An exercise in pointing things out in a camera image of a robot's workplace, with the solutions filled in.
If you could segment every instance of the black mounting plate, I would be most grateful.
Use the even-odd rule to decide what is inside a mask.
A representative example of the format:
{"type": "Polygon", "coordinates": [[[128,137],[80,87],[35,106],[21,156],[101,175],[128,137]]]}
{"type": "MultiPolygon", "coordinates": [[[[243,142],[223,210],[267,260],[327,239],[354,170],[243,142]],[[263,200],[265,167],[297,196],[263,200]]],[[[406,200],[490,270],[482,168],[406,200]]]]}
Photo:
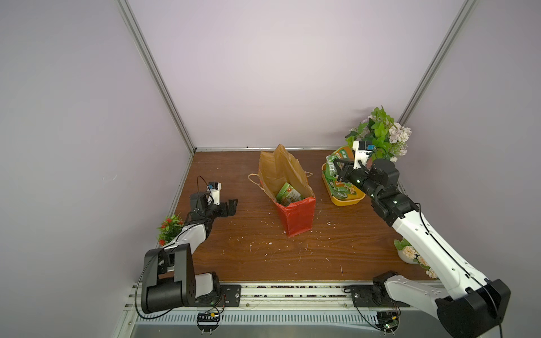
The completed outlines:
{"type": "Polygon", "coordinates": [[[374,285],[350,285],[353,306],[356,308],[408,308],[409,304],[392,300],[389,296],[381,296],[374,293],[374,285]]]}
{"type": "Polygon", "coordinates": [[[240,288],[240,285],[236,284],[220,285],[220,294],[225,296],[226,308],[240,306],[240,288]]]}

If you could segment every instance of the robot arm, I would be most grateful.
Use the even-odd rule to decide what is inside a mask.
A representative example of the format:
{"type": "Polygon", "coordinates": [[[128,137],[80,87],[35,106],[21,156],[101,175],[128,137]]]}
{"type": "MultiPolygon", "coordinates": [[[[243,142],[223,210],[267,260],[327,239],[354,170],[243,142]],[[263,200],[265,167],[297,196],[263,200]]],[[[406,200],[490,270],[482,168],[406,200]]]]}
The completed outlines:
{"type": "Polygon", "coordinates": [[[190,197],[191,212],[186,225],[163,248],[149,250],[144,257],[141,308],[146,314],[177,307],[194,307],[200,296],[220,292],[215,273],[195,275],[192,254],[204,242],[217,217],[233,216],[238,200],[220,203],[221,183],[210,182],[208,190],[190,197]],[[159,278],[167,272],[173,277],[159,278]]]}
{"type": "MultiPolygon", "coordinates": [[[[363,151],[358,144],[354,148],[356,153],[363,151]]],[[[391,161],[375,160],[370,170],[355,162],[334,161],[338,180],[351,182],[372,199],[374,211],[415,247],[446,289],[389,273],[384,292],[438,318],[453,337],[478,337],[501,324],[511,296],[509,288],[501,280],[489,280],[434,230],[420,207],[397,190],[399,172],[391,161]]]]}

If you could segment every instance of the white wall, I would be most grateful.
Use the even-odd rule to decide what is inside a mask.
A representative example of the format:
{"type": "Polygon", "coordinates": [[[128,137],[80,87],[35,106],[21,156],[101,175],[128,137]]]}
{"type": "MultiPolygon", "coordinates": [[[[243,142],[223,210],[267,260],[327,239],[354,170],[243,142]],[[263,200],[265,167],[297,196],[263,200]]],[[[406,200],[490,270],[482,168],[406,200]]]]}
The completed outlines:
{"type": "Polygon", "coordinates": [[[188,152],[113,1],[0,32],[0,335],[108,337],[188,152]]]}
{"type": "Polygon", "coordinates": [[[197,147],[338,147],[400,116],[462,2],[130,0],[197,147]]]}
{"type": "Polygon", "coordinates": [[[410,118],[398,162],[438,231],[511,288],[507,337],[538,336],[541,315],[540,32],[541,2],[479,1],[410,118]]]}

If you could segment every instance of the red paper bag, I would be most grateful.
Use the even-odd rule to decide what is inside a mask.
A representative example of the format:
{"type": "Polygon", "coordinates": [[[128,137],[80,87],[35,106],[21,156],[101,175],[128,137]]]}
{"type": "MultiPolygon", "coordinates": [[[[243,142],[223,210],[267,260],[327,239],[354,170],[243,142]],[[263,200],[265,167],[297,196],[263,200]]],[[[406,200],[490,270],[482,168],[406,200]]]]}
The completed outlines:
{"type": "Polygon", "coordinates": [[[279,145],[273,153],[261,152],[257,176],[259,187],[274,202],[288,237],[312,228],[315,213],[314,191],[308,185],[308,178],[299,161],[288,153],[283,145],[279,145]],[[279,204],[276,195],[286,182],[291,184],[304,200],[291,203],[287,207],[279,204]]]}

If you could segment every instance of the wood grain surface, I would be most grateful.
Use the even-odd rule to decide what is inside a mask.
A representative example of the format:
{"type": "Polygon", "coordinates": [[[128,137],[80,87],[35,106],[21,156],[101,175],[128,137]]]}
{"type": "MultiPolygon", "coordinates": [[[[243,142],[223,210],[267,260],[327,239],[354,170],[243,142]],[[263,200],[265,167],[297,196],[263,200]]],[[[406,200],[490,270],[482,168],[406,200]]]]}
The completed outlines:
{"type": "Polygon", "coordinates": [[[321,178],[329,151],[291,153],[314,173],[308,182],[317,200],[313,229],[292,238],[285,235],[274,203],[247,178],[258,172],[259,152],[195,154],[176,213],[186,218],[198,175],[222,183],[222,202],[239,199],[236,215],[217,218],[195,251],[196,274],[215,271],[225,282],[364,281],[394,270],[412,280],[429,279],[420,266],[400,260],[393,240],[401,236],[375,214],[368,197],[347,207],[331,202],[321,178]]]}

